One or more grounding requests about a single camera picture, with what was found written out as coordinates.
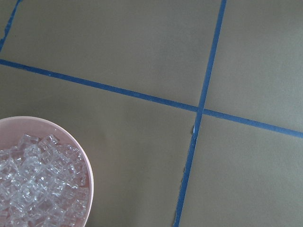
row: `pile of clear cubes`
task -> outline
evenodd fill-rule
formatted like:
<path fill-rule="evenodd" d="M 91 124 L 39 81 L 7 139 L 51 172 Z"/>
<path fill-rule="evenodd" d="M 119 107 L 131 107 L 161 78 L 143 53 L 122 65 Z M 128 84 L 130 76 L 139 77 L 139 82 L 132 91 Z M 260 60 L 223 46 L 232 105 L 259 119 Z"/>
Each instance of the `pile of clear cubes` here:
<path fill-rule="evenodd" d="M 81 152 L 54 135 L 24 134 L 0 150 L 0 227 L 74 227 L 89 203 Z"/>

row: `pink bowl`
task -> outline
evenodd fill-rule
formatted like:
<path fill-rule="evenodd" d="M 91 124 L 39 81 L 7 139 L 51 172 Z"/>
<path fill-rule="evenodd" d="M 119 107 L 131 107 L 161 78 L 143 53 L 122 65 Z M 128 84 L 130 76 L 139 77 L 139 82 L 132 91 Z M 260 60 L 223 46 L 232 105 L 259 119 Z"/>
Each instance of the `pink bowl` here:
<path fill-rule="evenodd" d="M 93 201 L 94 179 L 89 159 L 87 158 L 83 148 L 73 136 L 55 123 L 37 117 L 18 116 L 0 120 L 0 149 L 10 148 L 13 145 L 16 145 L 24 133 L 40 138 L 53 134 L 60 140 L 60 143 L 71 144 L 77 147 L 83 154 L 89 174 L 89 185 L 87 185 L 89 186 L 89 205 L 85 220 L 77 223 L 77 226 L 85 226 Z"/>

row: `blue line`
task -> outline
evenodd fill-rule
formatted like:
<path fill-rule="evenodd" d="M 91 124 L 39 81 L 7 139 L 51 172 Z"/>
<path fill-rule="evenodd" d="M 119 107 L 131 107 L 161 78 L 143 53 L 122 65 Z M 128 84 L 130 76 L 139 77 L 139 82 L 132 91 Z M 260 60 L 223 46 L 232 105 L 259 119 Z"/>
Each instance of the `blue line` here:
<path fill-rule="evenodd" d="M 78 78 L 78 77 L 72 77 L 72 76 L 68 76 L 68 75 L 65 75 L 65 74 L 57 73 L 57 72 L 52 72 L 52 71 L 43 70 L 43 69 L 39 69 L 39 68 L 27 66 L 27 65 L 22 65 L 22 64 L 15 63 L 15 62 L 12 62 L 12 61 L 7 61 L 7 60 L 0 59 L 0 64 L 10 66 L 10 67 L 13 67 L 13 68 L 17 68 L 17 69 L 26 70 L 26 71 L 33 72 L 33 73 L 38 73 L 38 74 L 53 77 L 53 78 L 67 80 L 67 81 L 77 83 L 77 84 L 82 84 L 82 85 L 86 85 L 86 86 L 90 86 L 90 87 L 96 87 L 96 88 L 106 90 L 106 91 L 120 93 L 120 94 L 126 95 L 126 96 L 132 96 L 132 97 L 152 101 L 152 102 L 155 102 L 155 103 L 160 103 L 160 104 L 164 104 L 164 105 L 173 106 L 173 107 L 176 107 L 176 108 L 189 110 L 189 111 L 192 111 L 192 112 L 197 111 L 197 107 L 193 106 L 193 105 L 188 105 L 188 104 L 185 104 L 185 103 L 179 103 L 179 102 L 171 101 L 171 100 L 164 99 L 164 98 L 150 96 L 150 95 L 146 95 L 146 94 L 135 92 L 135 91 L 126 90 L 126 89 L 119 88 L 119 87 L 114 87 L 114 86 L 101 84 L 101 83 L 97 83 L 97 82 L 86 80 L 86 79 L 81 79 L 81 78 Z"/>
<path fill-rule="evenodd" d="M 194 158 L 196 141 L 198 138 L 200 124 L 202 121 L 202 114 L 203 114 L 203 110 L 204 110 L 209 81 L 210 81 L 210 77 L 211 77 L 212 69 L 213 69 L 213 65 L 214 65 L 214 57 L 216 54 L 217 45 L 218 45 L 218 41 L 219 41 L 219 35 L 220 35 L 221 25 L 222 25 L 222 21 L 223 21 L 225 6 L 226 6 L 226 0 L 222 0 L 221 5 L 220 5 L 219 14 L 218 14 L 216 28 L 214 31 L 213 43 L 212 43 L 212 47 L 211 47 L 210 54 L 209 54 L 209 59 L 208 59 L 205 78 L 204 78 L 204 82 L 203 82 L 202 92 L 201 92 L 201 96 L 200 96 L 198 111 L 196 114 L 194 132 L 193 132 L 193 136 L 191 138 L 190 145 L 189 145 L 187 160 L 186 160 L 186 164 L 185 164 L 185 170 L 184 170 L 184 174 L 183 174 L 181 189 L 179 192 L 179 198 L 178 198 L 178 203 L 177 203 L 177 208 L 176 208 L 176 218 L 175 218 L 175 223 L 174 223 L 173 227 L 179 227 L 179 224 L 180 224 L 180 219 L 181 219 L 181 214 L 182 214 L 182 209 L 183 209 L 183 204 L 184 204 L 184 198 L 185 198 L 186 189 L 187 189 L 187 185 L 188 185 L 188 179 L 189 179 L 191 165 L 192 165 L 193 158 Z"/>
<path fill-rule="evenodd" d="M 286 128 L 274 126 L 274 125 L 271 125 L 271 124 L 257 122 L 257 121 L 249 120 L 249 119 L 246 119 L 246 118 L 229 115 L 229 114 L 226 114 L 226 113 L 220 113 L 220 112 L 204 109 L 203 114 L 213 116 L 213 117 L 217 117 L 217 118 L 221 118 L 221 119 L 225 119 L 225 120 L 229 120 L 229 121 L 233 121 L 233 122 L 246 124 L 246 125 L 249 125 L 249 126 L 254 126 L 254 127 L 257 127 L 257 128 L 261 128 L 261 129 L 266 129 L 266 130 L 270 130 L 270 131 L 279 132 L 279 133 L 290 135 L 290 136 L 303 138 L 303 132 L 300 132 L 300 131 L 295 131 L 295 130 L 291 130 L 291 129 L 286 129 Z"/>
<path fill-rule="evenodd" d="M 6 38 L 8 37 L 10 28 L 11 28 L 11 26 L 12 26 L 12 24 L 13 24 L 13 20 L 14 20 L 14 17 L 15 17 L 15 13 L 16 13 L 16 11 L 17 11 L 17 7 L 18 7 L 18 5 L 19 5 L 19 3 L 20 3 L 21 1 L 22 1 L 22 0 L 18 0 L 18 1 L 17 1 L 16 5 L 15 5 L 15 7 L 14 7 L 14 10 L 13 10 L 13 12 L 12 12 L 11 15 L 10 15 L 9 21 L 8 21 L 8 23 L 7 23 L 7 25 L 6 25 L 5 29 L 4 29 L 4 37 L 0 40 L 0 52 L 1 52 L 2 48 L 3 48 L 3 45 L 4 45 L 4 42 L 5 42 Z"/>

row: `gray surface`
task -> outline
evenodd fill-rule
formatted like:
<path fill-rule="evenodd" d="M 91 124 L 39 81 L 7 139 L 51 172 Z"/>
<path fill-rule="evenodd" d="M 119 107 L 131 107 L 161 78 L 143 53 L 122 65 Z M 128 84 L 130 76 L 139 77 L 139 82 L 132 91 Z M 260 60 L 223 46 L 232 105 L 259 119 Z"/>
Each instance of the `gray surface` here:
<path fill-rule="evenodd" d="M 4 36 L 4 29 L 17 1 L 0 0 L 0 39 Z"/>
<path fill-rule="evenodd" d="M 87 153 L 88 227 L 172 225 L 194 113 L 5 66 L 0 78 L 0 119 L 50 120 Z"/>
<path fill-rule="evenodd" d="M 229 0 L 206 108 L 303 131 L 303 1 Z"/>
<path fill-rule="evenodd" d="M 0 57 L 198 105 L 219 4 L 26 0 Z"/>
<path fill-rule="evenodd" d="M 203 117 L 181 227 L 301 227 L 303 140 Z"/>

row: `plastic bowl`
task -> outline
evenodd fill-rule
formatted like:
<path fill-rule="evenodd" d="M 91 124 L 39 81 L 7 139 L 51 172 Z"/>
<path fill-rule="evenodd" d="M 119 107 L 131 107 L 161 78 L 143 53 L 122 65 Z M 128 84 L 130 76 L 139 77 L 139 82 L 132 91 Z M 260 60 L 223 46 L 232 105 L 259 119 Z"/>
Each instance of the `plastic bowl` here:
<path fill-rule="evenodd" d="M 91 209 L 94 194 L 93 172 L 83 148 L 65 129 L 45 119 L 28 116 L 9 117 L 0 120 L 0 149 L 10 148 L 16 145 L 23 134 L 44 137 L 53 134 L 60 143 L 68 143 L 77 147 L 85 159 L 89 174 L 89 204 L 84 221 L 77 223 L 77 227 L 85 226 Z"/>

